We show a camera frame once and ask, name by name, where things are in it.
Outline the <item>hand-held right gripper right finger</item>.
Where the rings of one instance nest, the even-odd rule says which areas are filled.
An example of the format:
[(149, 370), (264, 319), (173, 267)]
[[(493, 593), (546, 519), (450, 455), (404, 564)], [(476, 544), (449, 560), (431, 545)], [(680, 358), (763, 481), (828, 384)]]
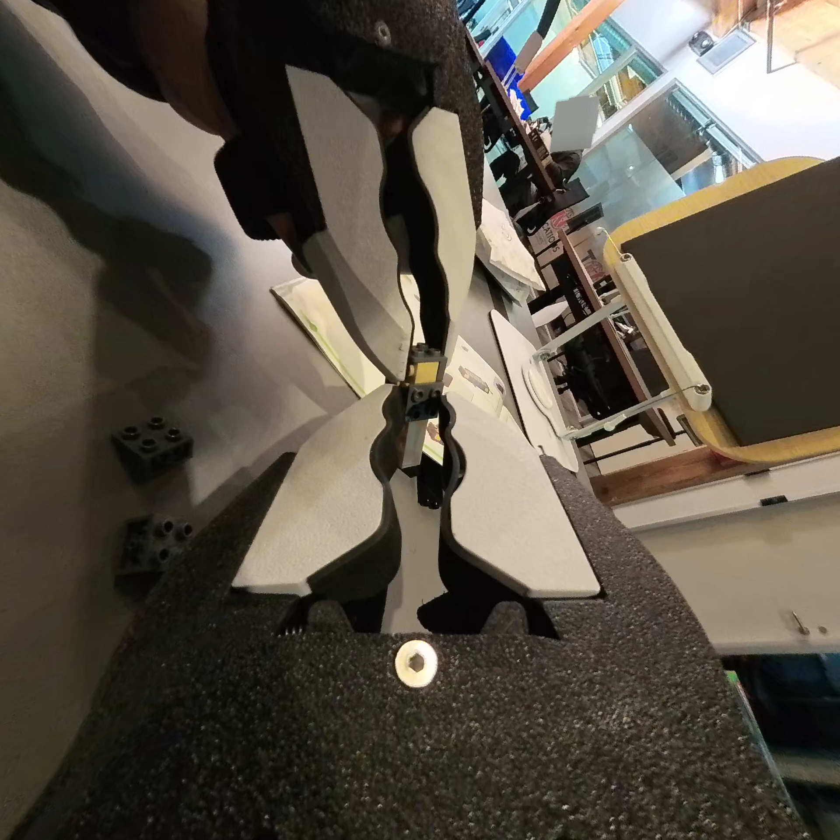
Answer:
[(518, 595), (581, 600), (602, 590), (571, 520), (521, 429), (445, 399), (444, 541)]

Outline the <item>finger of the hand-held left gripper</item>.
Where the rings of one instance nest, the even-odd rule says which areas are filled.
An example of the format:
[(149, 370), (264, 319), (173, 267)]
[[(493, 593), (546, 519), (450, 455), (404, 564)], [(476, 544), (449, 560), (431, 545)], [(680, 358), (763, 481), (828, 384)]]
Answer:
[(384, 145), (379, 120), (332, 79), (290, 65), (286, 73), (322, 215), (302, 253), (353, 341), (387, 381), (401, 382), (414, 320), (382, 195), (385, 152), (414, 125), (407, 122)]
[(408, 133), (416, 205), (408, 215), (409, 266), (427, 344), (449, 357), (469, 293), (476, 220), (458, 116), (430, 108)]

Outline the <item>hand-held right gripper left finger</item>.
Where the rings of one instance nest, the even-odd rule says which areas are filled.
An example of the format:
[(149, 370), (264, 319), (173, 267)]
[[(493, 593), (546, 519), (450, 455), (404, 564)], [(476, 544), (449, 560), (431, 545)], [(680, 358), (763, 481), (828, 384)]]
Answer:
[(254, 594), (375, 596), (395, 578), (402, 537), (391, 480), (401, 393), (381, 385), (301, 446), (233, 587)]

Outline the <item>grey and tan brick assembly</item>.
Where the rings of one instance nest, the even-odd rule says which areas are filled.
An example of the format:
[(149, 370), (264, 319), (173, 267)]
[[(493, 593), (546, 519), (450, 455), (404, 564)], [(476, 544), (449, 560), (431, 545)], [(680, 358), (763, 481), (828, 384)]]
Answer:
[(436, 419), (442, 404), (446, 357), (435, 348), (419, 343), (407, 357), (400, 384), (402, 424), (397, 435), (397, 465), (407, 473), (420, 466), (427, 425)]

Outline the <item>person's left hand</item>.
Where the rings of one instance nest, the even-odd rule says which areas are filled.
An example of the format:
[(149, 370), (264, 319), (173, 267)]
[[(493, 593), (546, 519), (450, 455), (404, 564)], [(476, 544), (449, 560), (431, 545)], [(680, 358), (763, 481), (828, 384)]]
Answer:
[(245, 95), (220, 38), (215, 2), (129, 2), (140, 56), (164, 100), (197, 128), (224, 143), (214, 167), (240, 227), (258, 241), (282, 241), (292, 265), (315, 277), (302, 254), (288, 202), (288, 182), (270, 145), (255, 131)]

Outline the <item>brick instruction booklet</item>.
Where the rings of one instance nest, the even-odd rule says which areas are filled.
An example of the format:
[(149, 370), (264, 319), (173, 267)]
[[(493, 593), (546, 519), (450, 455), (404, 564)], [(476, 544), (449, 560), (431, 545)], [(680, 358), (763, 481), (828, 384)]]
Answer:
[[(317, 280), (298, 277), (270, 291), (357, 397), (363, 398), (384, 384), (383, 373), (351, 338)], [(452, 391), (505, 424), (516, 424), (505, 407), (507, 387), (500, 375), (461, 336), (448, 357), (443, 381), (444, 392)]]

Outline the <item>crumpled white paper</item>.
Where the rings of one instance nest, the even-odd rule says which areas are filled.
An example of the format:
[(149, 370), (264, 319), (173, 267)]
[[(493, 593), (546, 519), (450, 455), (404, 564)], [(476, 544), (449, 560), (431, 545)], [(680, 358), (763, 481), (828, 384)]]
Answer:
[(502, 290), (520, 306), (545, 291), (533, 256), (521, 242), (510, 219), (485, 203), (476, 232), (476, 256)]

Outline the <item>long wooden table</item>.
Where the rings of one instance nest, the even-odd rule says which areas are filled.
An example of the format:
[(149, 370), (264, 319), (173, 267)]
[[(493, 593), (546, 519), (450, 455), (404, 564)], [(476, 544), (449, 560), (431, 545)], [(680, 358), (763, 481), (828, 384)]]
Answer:
[[(513, 171), (513, 163), (504, 161), (492, 164), (495, 177), (505, 180), (500, 189), (502, 201), (513, 217), (534, 255), (537, 246), (529, 237), (548, 224), (556, 214), (562, 214), (589, 197), (574, 174), (581, 162), (578, 152), (563, 152), (560, 157), (537, 150), (526, 124), (515, 113), (508, 91), (503, 87), (488, 59), (482, 58), (470, 33), (466, 33), (468, 56), (479, 96), (479, 110), (485, 136), (486, 150), (505, 137), (511, 154), (517, 147), (523, 151), (523, 168)], [(575, 322), (593, 314), (595, 304), (601, 299), (596, 294), (595, 282), (585, 270), (582, 258), (571, 255), (562, 237), (568, 236), (563, 220), (557, 229), (551, 248), (559, 254), (549, 258), (547, 265), (553, 272), (554, 285), (540, 293), (529, 303), (531, 313), (545, 310), (549, 305), (565, 301)], [(552, 357), (563, 364), (563, 375), (555, 379), (557, 385), (570, 392), (583, 403), (596, 420), (602, 420), (640, 403), (650, 397), (646, 384), (627, 351), (612, 321), (602, 321), (589, 328), (578, 338), (565, 344)]]

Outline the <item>clear acrylic stand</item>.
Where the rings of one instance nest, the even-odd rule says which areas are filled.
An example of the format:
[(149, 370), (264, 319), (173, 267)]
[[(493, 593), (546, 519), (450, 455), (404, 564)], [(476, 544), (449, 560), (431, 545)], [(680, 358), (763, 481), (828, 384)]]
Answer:
[(604, 322), (611, 323), (613, 315), (622, 313), (627, 308), (624, 299), (621, 295), (617, 295), (607, 305), (600, 306), (593, 311), (593, 314), (583, 318), (577, 322), (572, 328), (563, 332), (560, 336), (552, 339), (544, 344), (540, 350), (534, 351), (525, 361), (521, 367), (521, 375), (525, 386), (531, 399), (534, 401), (536, 407), (549, 420), (549, 425), (554, 431), (556, 437), (562, 441), (577, 441), (579, 439), (587, 438), (602, 430), (612, 433), (616, 428), (627, 419), (638, 414), (645, 413), (647, 410), (653, 409), (660, 403), (665, 403), (674, 399), (678, 392), (673, 389), (667, 389), (659, 393), (656, 397), (650, 397), (646, 401), (638, 403), (631, 408), (627, 408), (619, 413), (607, 416), (600, 421), (590, 423), (580, 428), (569, 429), (565, 427), (563, 431), (559, 431), (554, 427), (553, 408), (556, 407), (556, 399), (553, 395), (552, 387), (549, 384), (547, 375), (543, 369), (543, 364), (556, 358), (560, 354), (560, 350), (569, 342), (576, 340), (587, 330)]

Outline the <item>white rounded board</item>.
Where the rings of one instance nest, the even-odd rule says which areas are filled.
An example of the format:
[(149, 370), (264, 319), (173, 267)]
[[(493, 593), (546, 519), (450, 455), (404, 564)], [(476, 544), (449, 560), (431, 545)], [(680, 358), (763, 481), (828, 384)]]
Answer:
[(581, 467), (578, 451), (566, 437), (570, 429), (545, 363), (533, 344), (500, 312), (492, 310), (489, 318), (528, 441), (541, 454), (577, 474)]

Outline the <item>dark grey toy brick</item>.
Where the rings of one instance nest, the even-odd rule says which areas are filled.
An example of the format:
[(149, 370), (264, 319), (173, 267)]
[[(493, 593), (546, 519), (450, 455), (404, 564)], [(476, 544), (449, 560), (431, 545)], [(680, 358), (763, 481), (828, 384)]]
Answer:
[(112, 431), (110, 441), (120, 464), (135, 484), (182, 466), (194, 450), (193, 436), (163, 415), (120, 427)]

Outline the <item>light grey toy brick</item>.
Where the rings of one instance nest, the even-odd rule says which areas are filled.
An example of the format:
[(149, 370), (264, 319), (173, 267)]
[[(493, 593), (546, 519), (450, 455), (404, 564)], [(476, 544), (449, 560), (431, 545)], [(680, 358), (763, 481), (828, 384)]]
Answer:
[(128, 520), (115, 576), (164, 573), (183, 555), (194, 533), (189, 521), (161, 514)]

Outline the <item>white table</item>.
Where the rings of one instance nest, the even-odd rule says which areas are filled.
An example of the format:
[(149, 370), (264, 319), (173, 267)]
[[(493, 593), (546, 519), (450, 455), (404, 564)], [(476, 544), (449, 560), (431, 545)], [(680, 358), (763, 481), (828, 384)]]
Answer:
[(720, 655), (839, 650), (838, 454), (616, 506)]

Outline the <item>yellow framed black board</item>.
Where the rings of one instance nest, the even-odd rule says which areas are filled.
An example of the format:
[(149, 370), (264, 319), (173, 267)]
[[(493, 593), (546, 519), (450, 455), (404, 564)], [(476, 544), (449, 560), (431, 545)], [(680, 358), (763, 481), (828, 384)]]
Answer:
[(768, 161), (612, 231), (603, 261), (689, 429), (779, 465), (839, 447), (839, 160)]

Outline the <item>white ceiling vent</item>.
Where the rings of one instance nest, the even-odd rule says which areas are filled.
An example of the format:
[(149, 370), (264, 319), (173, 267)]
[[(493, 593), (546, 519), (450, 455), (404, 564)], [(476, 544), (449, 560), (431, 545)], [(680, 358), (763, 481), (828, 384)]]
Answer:
[(711, 75), (739, 58), (755, 44), (755, 38), (742, 27), (735, 27), (721, 38), (713, 38), (707, 31), (699, 30), (688, 42), (698, 65)]

